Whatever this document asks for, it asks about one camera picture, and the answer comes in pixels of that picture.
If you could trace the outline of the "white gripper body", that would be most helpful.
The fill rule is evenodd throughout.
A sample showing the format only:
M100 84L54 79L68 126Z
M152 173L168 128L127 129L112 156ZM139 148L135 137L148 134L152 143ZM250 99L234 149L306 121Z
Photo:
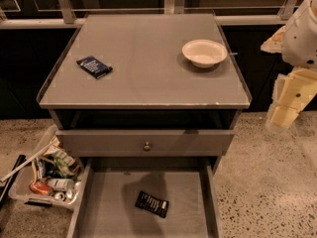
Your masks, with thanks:
M279 106L301 112L317 94L317 70L296 66L284 80Z

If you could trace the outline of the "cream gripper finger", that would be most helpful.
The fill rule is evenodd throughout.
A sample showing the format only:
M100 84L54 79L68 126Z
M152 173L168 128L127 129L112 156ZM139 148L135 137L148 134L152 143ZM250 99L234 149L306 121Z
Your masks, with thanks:
M284 32L285 27L282 26L270 38L262 43L261 50L270 54L280 54Z
M288 129L298 117L299 113L294 109L272 104L267 112L266 124L277 128Z

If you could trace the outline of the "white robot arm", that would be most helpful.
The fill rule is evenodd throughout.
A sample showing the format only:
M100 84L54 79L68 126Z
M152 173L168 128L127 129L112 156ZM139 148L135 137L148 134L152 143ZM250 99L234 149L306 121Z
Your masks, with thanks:
M317 0L304 0L286 24L261 45L263 52L280 53L293 66L275 80L266 126L275 132L290 127L317 95Z

